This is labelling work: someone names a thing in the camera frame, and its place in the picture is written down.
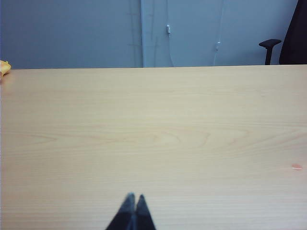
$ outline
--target yellow object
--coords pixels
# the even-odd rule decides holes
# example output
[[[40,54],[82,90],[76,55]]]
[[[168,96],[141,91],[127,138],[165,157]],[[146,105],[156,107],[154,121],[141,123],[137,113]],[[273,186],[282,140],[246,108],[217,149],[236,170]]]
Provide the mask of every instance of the yellow object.
[[[8,73],[8,71],[11,69],[11,65],[9,64],[8,61],[1,61],[1,66],[0,66],[0,73],[1,76],[3,76],[4,74]]]

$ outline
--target wooden desk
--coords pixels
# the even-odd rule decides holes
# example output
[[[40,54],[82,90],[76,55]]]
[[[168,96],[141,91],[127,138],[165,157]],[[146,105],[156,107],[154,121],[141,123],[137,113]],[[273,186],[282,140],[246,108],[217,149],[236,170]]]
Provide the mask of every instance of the wooden desk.
[[[307,66],[13,70],[2,229],[307,229]],[[292,169],[299,163],[303,170]]]

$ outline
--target small pink spot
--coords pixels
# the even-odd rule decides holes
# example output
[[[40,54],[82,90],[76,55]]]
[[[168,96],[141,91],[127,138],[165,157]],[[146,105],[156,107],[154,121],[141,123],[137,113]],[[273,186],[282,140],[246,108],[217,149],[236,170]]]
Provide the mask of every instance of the small pink spot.
[[[293,165],[292,165],[292,168],[293,168],[293,169],[296,169],[296,170],[301,170],[301,169],[303,169],[303,167],[302,167],[300,164],[293,164]]]

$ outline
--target black pointed tip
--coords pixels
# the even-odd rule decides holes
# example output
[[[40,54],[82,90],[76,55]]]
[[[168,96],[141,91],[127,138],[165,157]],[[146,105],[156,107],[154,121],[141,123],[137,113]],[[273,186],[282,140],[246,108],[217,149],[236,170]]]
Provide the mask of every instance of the black pointed tip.
[[[134,193],[128,193],[124,202],[119,208],[119,213],[127,212],[127,213],[133,213],[134,212],[134,206],[135,206],[135,196]]]
[[[136,212],[139,215],[150,216],[150,212],[149,212],[149,209],[148,209],[148,206],[146,204],[145,197],[143,194],[140,195],[138,204],[136,206]]]

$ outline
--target gray wall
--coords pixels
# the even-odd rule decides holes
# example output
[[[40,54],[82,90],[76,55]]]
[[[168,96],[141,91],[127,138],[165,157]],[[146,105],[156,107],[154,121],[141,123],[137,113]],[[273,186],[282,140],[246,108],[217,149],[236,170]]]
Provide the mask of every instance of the gray wall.
[[[167,0],[142,0],[144,66],[262,65],[266,50],[258,43],[284,40],[296,4],[297,0],[168,0],[167,5]],[[274,48],[272,64],[278,63],[281,47]]]
[[[258,43],[284,39],[296,3],[1,0],[1,59],[15,69],[261,65]]]
[[[142,66],[139,0],[1,0],[15,69]]]

